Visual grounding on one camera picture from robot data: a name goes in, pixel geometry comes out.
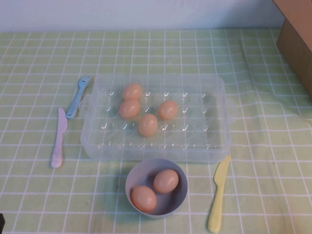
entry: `white wall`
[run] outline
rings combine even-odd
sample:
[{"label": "white wall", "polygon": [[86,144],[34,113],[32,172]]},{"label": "white wall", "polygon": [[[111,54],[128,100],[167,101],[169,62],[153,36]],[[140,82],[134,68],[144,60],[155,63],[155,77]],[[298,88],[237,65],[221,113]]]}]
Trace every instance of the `white wall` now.
[{"label": "white wall", "polygon": [[0,32],[281,26],[273,0],[0,0]]}]

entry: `gray bowl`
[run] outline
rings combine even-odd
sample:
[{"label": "gray bowl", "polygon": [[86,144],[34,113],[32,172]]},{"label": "gray bowl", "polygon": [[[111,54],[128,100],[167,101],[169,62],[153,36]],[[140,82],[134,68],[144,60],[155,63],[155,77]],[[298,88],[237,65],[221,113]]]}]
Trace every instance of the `gray bowl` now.
[{"label": "gray bowl", "polygon": [[[177,187],[167,194],[157,193],[154,189],[154,179],[156,175],[166,169],[172,169],[179,176]],[[157,197],[157,207],[151,213],[144,213],[138,210],[131,201],[131,193],[134,187],[145,185],[151,188]],[[172,215],[184,202],[188,191],[187,178],[182,169],[174,162],[163,159],[154,158],[140,162],[128,174],[126,180],[126,194],[131,205],[141,214],[152,218],[165,218]]]}]

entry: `plastic egg tray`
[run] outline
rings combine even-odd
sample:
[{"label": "plastic egg tray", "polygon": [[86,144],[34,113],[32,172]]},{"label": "plastic egg tray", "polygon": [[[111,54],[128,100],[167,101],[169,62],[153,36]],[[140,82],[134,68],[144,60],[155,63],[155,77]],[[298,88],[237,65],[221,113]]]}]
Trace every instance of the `plastic egg tray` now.
[{"label": "plastic egg tray", "polygon": [[[119,115],[122,92],[131,83],[143,88],[140,112],[132,120]],[[166,100],[178,103],[175,119],[159,119]],[[80,103],[85,118],[81,143],[91,158],[143,160],[166,158],[181,162],[220,162],[231,147],[230,122],[235,106],[226,99],[223,80],[210,75],[102,75]],[[145,114],[158,119],[154,136],[142,137],[138,122]]]}]

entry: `egg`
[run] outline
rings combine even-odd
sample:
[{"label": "egg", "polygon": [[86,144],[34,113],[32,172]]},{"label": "egg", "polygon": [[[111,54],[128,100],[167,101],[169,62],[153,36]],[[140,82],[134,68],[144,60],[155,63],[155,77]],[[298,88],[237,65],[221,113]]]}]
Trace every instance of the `egg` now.
[{"label": "egg", "polygon": [[131,200],[140,211],[149,213],[157,206],[157,197],[152,189],[146,186],[137,186],[133,189]]},{"label": "egg", "polygon": [[139,111],[140,103],[138,100],[125,100],[119,109],[119,113],[123,118],[133,118]]},{"label": "egg", "polygon": [[152,114],[147,114],[138,123],[138,131],[144,137],[150,137],[157,132],[158,121]]},{"label": "egg", "polygon": [[178,111],[178,105],[175,101],[165,101],[158,109],[158,116],[164,120],[170,120],[176,117]]},{"label": "egg", "polygon": [[179,183],[179,176],[174,170],[168,169],[158,173],[154,180],[154,189],[166,194],[173,191]]},{"label": "egg", "polygon": [[142,87],[139,84],[128,85],[122,93],[124,100],[138,100],[142,96]]}]

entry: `table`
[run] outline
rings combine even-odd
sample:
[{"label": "table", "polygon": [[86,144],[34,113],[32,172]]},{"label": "table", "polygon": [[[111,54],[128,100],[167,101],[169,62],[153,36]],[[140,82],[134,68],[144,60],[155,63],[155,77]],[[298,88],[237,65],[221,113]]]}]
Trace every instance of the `table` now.
[{"label": "table", "polygon": [[135,162],[91,160],[83,119],[68,122],[52,169],[57,109],[77,81],[104,73],[214,73],[238,108],[222,234],[312,230],[312,102],[279,54],[279,29],[0,34],[0,213],[4,233],[204,234],[217,165],[180,163],[189,194],[173,216],[147,220],[124,184]]}]

